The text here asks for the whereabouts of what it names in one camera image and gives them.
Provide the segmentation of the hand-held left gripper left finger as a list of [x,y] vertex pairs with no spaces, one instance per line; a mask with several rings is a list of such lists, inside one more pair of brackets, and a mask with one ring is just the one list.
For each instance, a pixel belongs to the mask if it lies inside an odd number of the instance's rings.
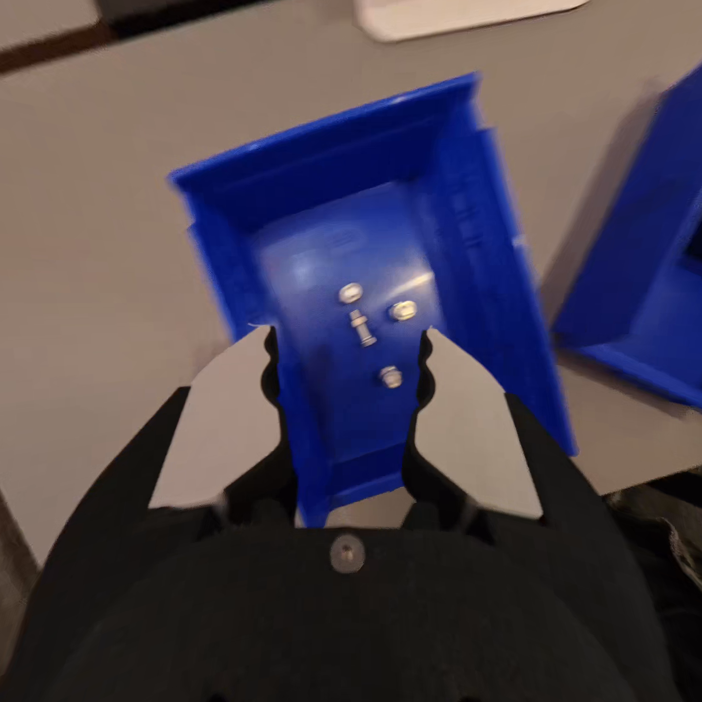
[[253,328],[192,382],[149,507],[250,504],[291,484],[276,330]]

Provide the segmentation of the person's black trousers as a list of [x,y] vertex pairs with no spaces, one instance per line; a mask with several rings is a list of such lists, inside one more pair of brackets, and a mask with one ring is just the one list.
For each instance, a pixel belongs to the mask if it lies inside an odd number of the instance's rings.
[[701,700],[701,468],[604,497],[652,593],[684,701]]

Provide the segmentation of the blue divided plastic bin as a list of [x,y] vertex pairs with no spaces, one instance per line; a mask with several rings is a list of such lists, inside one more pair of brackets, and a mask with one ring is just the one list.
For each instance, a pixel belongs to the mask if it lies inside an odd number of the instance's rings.
[[554,331],[562,348],[701,408],[701,66],[663,93]]

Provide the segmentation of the blue plastic parts bin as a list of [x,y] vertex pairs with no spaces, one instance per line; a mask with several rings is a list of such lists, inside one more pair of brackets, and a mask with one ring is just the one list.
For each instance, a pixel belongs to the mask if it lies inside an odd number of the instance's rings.
[[[276,328],[303,522],[400,486],[434,327],[578,452],[476,72],[173,171],[235,341]],[[362,347],[349,313],[377,338]]]

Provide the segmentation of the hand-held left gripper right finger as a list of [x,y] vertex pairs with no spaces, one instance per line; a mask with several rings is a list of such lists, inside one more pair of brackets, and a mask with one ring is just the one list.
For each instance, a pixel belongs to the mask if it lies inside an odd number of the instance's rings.
[[420,346],[418,408],[403,481],[441,520],[467,520],[473,506],[539,520],[543,508],[507,395],[491,372],[435,328]]

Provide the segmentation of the white tablet stand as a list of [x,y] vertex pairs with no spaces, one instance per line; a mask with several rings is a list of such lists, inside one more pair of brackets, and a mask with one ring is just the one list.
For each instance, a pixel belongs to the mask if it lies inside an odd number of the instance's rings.
[[586,1],[354,1],[373,40],[397,43],[573,11]]

